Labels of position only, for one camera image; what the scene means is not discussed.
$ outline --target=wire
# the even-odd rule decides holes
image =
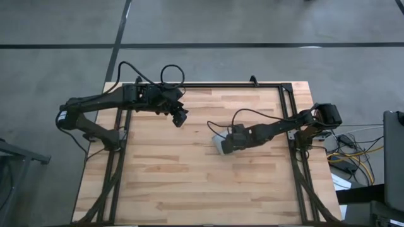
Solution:
[[[338,137],[340,135],[345,135],[345,134],[348,134],[348,133],[359,132],[359,131],[364,131],[364,130],[369,130],[369,129],[380,129],[380,128],[383,128],[383,126],[368,127],[368,128],[364,128],[364,129],[356,129],[356,130],[344,132],[344,133],[341,133],[341,134],[337,134],[337,135],[335,135],[335,137]]]
[[[101,150],[97,151],[96,153],[91,154],[89,157],[87,157],[86,161],[88,161],[92,156],[98,154],[99,152],[105,150],[105,148],[102,148]]]
[[[61,132],[63,132],[65,134],[67,134],[68,136],[70,136],[73,139],[73,141],[77,144],[77,146],[85,153],[85,155],[87,155],[86,149],[84,149],[84,147],[82,145],[80,145],[80,143],[77,141],[77,139],[72,134],[70,134],[69,132],[66,132],[65,130],[61,129],[57,125],[57,119],[58,119],[58,116],[56,117],[56,127],[57,127],[57,129],[59,129]]]
[[[147,78],[145,75],[143,75],[143,73],[141,73],[136,67],[134,67],[131,63],[127,62],[127,61],[121,61],[121,63],[119,63],[119,67],[118,67],[118,74],[120,71],[120,68],[123,64],[128,65],[131,69],[133,69],[133,71],[135,71],[137,74],[139,74],[140,77],[142,77],[143,79],[145,79],[147,82],[149,82],[150,84],[157,86],[157,87],[161,87],[161,85],[154,83],[153,81],[151,81],[149,78]]]
[[[357,141],[354,141],[352,144],[359,144],[359,143],[373,143],[374,141],[379,141],[381,138],[383,138],[384,136],[381,136],[381,137],[379,137],[379,138],[377,138],[377,139],[374,139],[374,140],[372,140],[372,141],[361,141],[361,142],[357,142]]]
[[[314,148],[323,148],[326,152],[327,152],[327,148],[323,147],[323,146],[315,146],[315,145],[311,145]]]
[[[299,119],[303,118],[303,117],[306,116],[307,114],[311,113],[311,112],[312,112],[314,109],[316,109],[318,106],[319,106],[319,104],[318,104],[318,103],[315,103],[306,113],[303,113],[302,115],[300,115],[300,116],[298,116],[297,118],[294,118],[294,119],[283,119],[283,118],[281,118],[281,117],[269,116],[269,115],[263,114],[263,113],[261,113],[261,112],[258,112],[258,111],[256,111],[256,110],[251,110],[250,108],[242,108],[242,109],[240,109],[240,110],[238,110],[238,111],[236,111],[236,112],[234,113],[231,126],[232,126],[232,128],[234,127],[235,116],[236,116],[239,112],[241,112],[241,111],[250,111],[250,112],[254,112],[254,113],[256,113],[256,114],[259,114],[259,115],[264,116],[264,117],[267,117],[267,118],[277,119],[277,120],[283,120],[283,121],[286,121],[286,122],[294,122],[294,121],[296,121],[296,120],[299,120]]]
[[[370,152],[370,151],[377,150],[378,148],[373,149],[373,150],[370,150],[377,142],[378,142],[378,140],[375,141],[369,148],[367,148],[366,153],[368,153],[368,152]],[[372,173],[373,179],[375,179],[375,177],[374,177],[374,172],[373,172],[373,168],[372,168],[372,165],[371,165],[371,162],[369,161],[369,159],[370,159],[370,157],[367,157],[367,155],[366,155],[366,161],[368,162],[369,168],[371,169],[371,173]]]
[[[360,156],[360,155],[363,155],[363,154],[367,154],[367,153],[371,153],[371,152],[379,151],[379,150],[380,150],[380,149],[382,149],[383,147],[384,147],[384,146],[381,146],[381,147],[379,147],[379,148],[372,149],[372,150],[370,150],[370,151],[363,151],[363,152],[359,152],[359,153],[353,153],[353,154],[341,154],[341,153],[337,153],[337,152],[335,152],[335,153],[333,153],[333,154],[329,154],[329,155],[327,156],[327,158],[328,158],[328,157],[330,157],[330,156],[345,156],[345,157],[355,157],[355,156]]]
[[[118,130],[119,130],[119,129],[125,129],[125,126],[119,127]],[[125,138],[125,137],[127,137],[127,135],[128,135],[128,131],[125,132],[124,136],[122,137],[122,140],[123,140],[123,139],[127,139],[127,138]],[[103,151],[103,150],[105,150],[105,148],[102,148],[101,150],[99,150],[99,151],[97,151],[97,152],[91,154],[89,157],[87,157],[86,161],[88,161],[92,156],[98,154],[99,152],[101,152],[101,151]]]
[[[356,157],[351,157],[353,158],[355,161],[357,161],[362,167],[365,168],[367,175],[369,176],[369,178],[371,179],[371,185],[374,184],[374,179],[371,175],[371,172],[369,171],[369,169],[367,168],[367,166],[365,164],[363,164],[363,162],[361,162],[359,159],[357,159]]]
[[[1,204],[0,211],[3,209],[4,205],[6,205],[8,199],[10,198],[10,195],[14,189],[13,172],[11,171],[11,166],[10,166],[9,161],[7,162],[7,168],[8,168],[8,173],[10,175],[10,191],[8,192],[8,195],[7,195],[6,199],[4,200],[4,202]]]
[[[216,124],[216,123],[214,123],[214,122],[212,122],[212,121],[210,121],[210,120],[208,120],[208,121],[206,122],[206,124],[208,125],[208,128],[209,128],[212,132],[214,132],[216,135],[222,137],[223,139],[226,139],[226,137],[220,135],[218,132],[216,132],[215,130],[213,130],[213,129],[210,127],[209,123],[211,123],[211,124],[213,124],[213,125],[215,125],[215,126],[217,126],[217,127],[225,127],[225,128],[229,128],[230,125],[218,125],[218,124]]]
[[[167,69],[167,68],[169,68],[169,67],[175,67],[175,68],[177,68],[178,70],[180,70],[180,72],[181,72],[181,74],[182,74],[182,81],[181,81],[179,84],[177,84],[177,85],[175,85],[175,86],[173,86],[173,87],[171,87],[171,88],[167,88],[167,89],[170,89],[170,90],[171,90],[171,89],[176,89],[176,88],[178,88],[178,87],[180,87],[180,86],[182,86],[182,85],[184,84],[184,81],[185,81],[185,73],[184,73],[184,71],[181,69],[181,67],[179,67],[179,66],[177,66],[177,65],[175,65],[175,64],[166,65],[166,66],[164,66],[164,67],[162,68],[162,70],[161,70],[161,72],[160,72],[160,81],[162,82],[162,84],[164,84],[163,73],[164,73],[165,69]]]
[[[339,141],[337,140],[337,138],[336,138],[335,133],[334,133],[333,130],[331,130],[331,133],[332,133],[333,137],[335,138],[335,142],[336,142],[337,148],[331,151],[331,154],[329,154],[329,155],[327,156],[327,159],[328,159],[330,156],[334,155],[334,154],[340,154],[339,152],[342,153],[342,154],[340,154],[340,155],[345,155],[345,154],[346,154],[346,153],[344,153],[344,152],[341,150],[341,148],[344,147],[344,146],[346,146],[346,145],[340,146],[340,143],[339,143]],[[352,135],[352,134],[350,134],[350,135],[353,137],[353,141],[356,142],[355,136]],[[376,142],[378,142],[381,138],[382,138],[382,137],[379,137],[379,138],[373,140],[373,141],[374,141],[374,144],[375,144]],[[373,146],[374,144],[372,144],[372,145],[367,149],[367,151],[365,151],[365,155],[366,155],[366,152],[369,152],[369,151],[370,151],[370,149],[372,148],[372,146]],[[356,148],[356,149],[360,149],[361,151],[363,151],[363,149],[362,149],[360,146],[356,146],[355,148]],[[361,163],[361,161],[360,161],[360,156],[358,156],[358,161],[359,161],[358,164],[356,164],[356,162],[354,162],[354,157],[347,157],[347,158],[357,167],[356,170],[360,170],[360,171],[364,174],[364,176],[365,176],[365,178],[366,178],[366,181],[367,181],[367,185],[369,186],[371,183],[369,182],[368,175],[366,175],[365,171],[363,171],[363,169],[361,169],[361,167],[360,167],[361,165],[359,164],[359,163]],[[346,159],[346,158],[344,158],[344,159],[342,158],[341,160],[337,160],[337,161],[331,161],[331,160],[328,160],[328,161],[329,161],[329,162],[339,162],[339,161],[344,161],[345,159]],[[354,177],[354,179],[355,179],[356,182],[359,182],[359,181],[357,180],[357,178],[356,178],[354,172],[351,172],[349,179],[351,179],[352,177]]]

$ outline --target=bracket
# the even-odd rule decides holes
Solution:
[[[259,87],[259,83],[258,83],[258,81],[257,81],[257,78],[255,78],[254,75],[252,75],[252,76],[250,77],[250,80],[249,80],[249,81],[254,83],[254,87]]]
[[[291,83],[281,83],[283,89],[287,90],[288,92],[293,92],[293,87]]]
[[[288,131],[288,138],[290,140],[295,140],[295,133],[297,132],[296,129]],[[328,136],[331,135],[329,131],[323,131],[322,133],[318,134],[318,136],[313,137],[313,140],[323,142]]]

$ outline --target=wood grain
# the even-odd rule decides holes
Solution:
[[[297,108],[310,108],[308,83],[292,84]],[[105,89],[111,86],[106,83]],[[264,146],[220,156],[211,141],[213,133],[206,126],[207,120],[230,124],[240,108],[282,117],[278,91],[188,88],[181,101],[190,112],[179,129],[171,116],[133,113],[116,224],[299,224],[286,136],[276,136]],[[115,116],[116,110],[99,111],[97,123],[111,129]],[[241,112],[236,118],[236,123],[246,126],[274,121],[251,112]],[[100,148],[100,143],[92,144],[90,154]],[[101,192],[107,157],[105,151],[86,164],[73,220],[80,219]],[[310,151],[309,165],[317,195],[340,218],[322,149]],[[305,203],[311,215],[307,195]]]

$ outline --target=metal frame rail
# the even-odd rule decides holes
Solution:
[[[288,108],[287,108],[287,104],[286,104],[285,93],[287,93],[288,98],[290,100],[292,114],[297,114],[297,107],[296,107],[293,88],[292,88],[291,83],[261,83],[260,84],[257,82],[257,80],[254,76],[251,76],[249,83],[184,83],[184,87],[186,87],[186,88],[275,88],[279,92],[283,117],[288,117]],[[128,110],[126,113],[124,129],[126,130],[127,133],[129,132],[131,114],[132,114],[131,110]],[[118,109],[115,124],[114,124],[115,129],[120,128],[121,117],[122,117],[122,110]],[[302,223],[306,223],[306,222],[308,222],[308,220],[307,220],[307,211],[306,211],[306,207],[304,204],[303,190],[302,190],[302,186],[301,186],[300,182],[297,180],[297,174],[300,171],[298,163],[297,163],[297,158],[296,158],[297,151],[295,150],[295,148],[293,146],[293,140],[289,139],[288,136],[287,136],[287,140],[288,140],[288,146],[289,146],[289,152],[290,152],[290,159],[291,159],[291,163],[292,163],[292,170],[294,173],[295,188],[296,188],[296,194],[297,194],[297,202],[299,203],[300,217],[301,217]],[[102,190],[100,197],[95,202],[95,205],[92,207],[93,215],[91,216],[91,218],[86,219],[86,220],[81,220],[78,222],[72,222],[70,226],[112,226],[112,225],[114,225],[118,197],[119,197],[119,186],[121,184],[121,176],[122,176],[127,142],[128,142],[128,140],[127,140],[127,136],[126,136],[126,138],[124,138],[122,140],[121,150],[118,151],[119,157],[118,157],[117,167],[113,174],[112,174],[112,166],[114,163],[114,157],[115,157],[116,153],[114,153],[114,152],[109,153],[107,167],[105,169],[103,190]],[[300,152],[301,152],[301,157],[302,157],[302,166],[303,166],[303,170],[304,170],[303,175],[304,175],[307,183],[312,188],[312,180],[311,180],[309,164],[307,162],[306,156],[304,155],[304,151],[300,151]],[[108,220],[105,220],[104,219],[105,202],[107,200],[107,195],[110,194],[111,190],[113,190],[113,194],[112,194],[112,200],[110,203],[110,213],[109,213]],[[319,221],[318,209],[313,202],[311,202],[311,211],[313,213],[313,221],[314,222]],[[97,218],[96,218],[95,222],[92,222],[93,217],[95,216],[95,213],[97,213]]]

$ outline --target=black metal frame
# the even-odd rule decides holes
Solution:
[[[21,185],[25,179],[25,175],[28,172],[28,167],[30,166],[31,161],[36,160],[43,165],[47,165],[51,160],[51,157],[37,154],[35,152],[25,150],[23,148],[19,148],[17,146],[8,144],[3,140],[0,140],[0,151],[7,154],[6,156],[0,156],[2,160],[5,158],[16,158],[22,162],[21,169],[17,174],[17,178],[14,182],[14,185],[10,185],[10,187],[12,187],[11,193],[8,197],[8,200],[5,203],[4,210],[1,212],[2,216],[0,216],[0,227],[3,227],[7,226],[10,213],[17,202],[16,194],[19,192],[21,188]]]
[[[285,93],[287,93],[287,95],[289,97],[292,114],[297,114],[297,107],[296,107],[293,88],[292,88],[291,83],[261,83],[261,84],[259,84],[257,82],[256,78],[254,76],[251,76],[249,83],[184,83],[184,87],[186,87],[186,88],[275,88],[279,92],[283,117],[288,117],[288,109],[287,109],[287,104],[286,104]],[[117,115],[116,115],[116,120],[115,120],[115,125],[114,125],[115,129],[118,129],[120,126],[121,115],[122,115],[122,110],[118,109]],[[125,125],[124,125],[124,128],[127,131],[129,131],[130,120],[131,120],[131,111],[128,111],[126,114],[126,120],[125,120]],[[297,151],[293,147],[293,141],[290,140],[288,136],[287,136],[287,140],[288,140],[288,146],[289,146],[289,152],[290,152],[290,159],[291,159],[291,163],[292,163],[292,170],[294,173],[295,188],[296,188],[296,193],[297,193],[297,202],[299,203],[300,216],[301,216],[302,223],[306,223],[306,222],[308,222],[308,219],[307,219],[306,207],[304,204],[302,186],[301,186],[300,182],[297,180],[297,174],[300,171],[298,162],[297,162],[297,158],[296,158]],[[123,164],[124,164],[124,156],[125,156],[125,152],[126,152],[127,142],[128,142],[127,139],[123,140],[122,148],[120,151],[118,151],[119,160],[118,160],[118,165],[117,165],[116,171],[120,171],[120,172],[118,172],[118,173],[115,172],[115,173],[117,173],[116,177],[118,179],[117,179],[116,183],[114,184],[114,191],[113,191],[110,214],[109,214],[108,220],[104,221],[105,201],[107,199],[105,197],[97,208],[98,213],[97,213],[96,222],[85,222],[85,223],[82,223],[83,225],[88,226],[90,224],[90,225],[94,225],[94,226],[104,226],[104,225],[113,225],[114,224],[118,197],[119,197],[119,186],[121,184],[121,175],[122,175],[122,169],[123,169]],[[304,155],[303,151],[300,151],[300,152],[301,152],[303,169],[304,169],[303,175],[304,175],[307,183],[312,188],[312,180],[311,180],[309,164],[307,162],[307,158]],[[107,167],[105,169],[103,193],[104,193],[104,190],[107,188],[107,185],[109,183],[111,183],[111,181],[112,181],[111,175],[112,175],[112,164],[114,162],[114,156],[115,156],[114,152],[109,153]],[[313,202],[311,202],[311,211],[313,213],[313,221],[318,222],[319,221],[318,209]]]

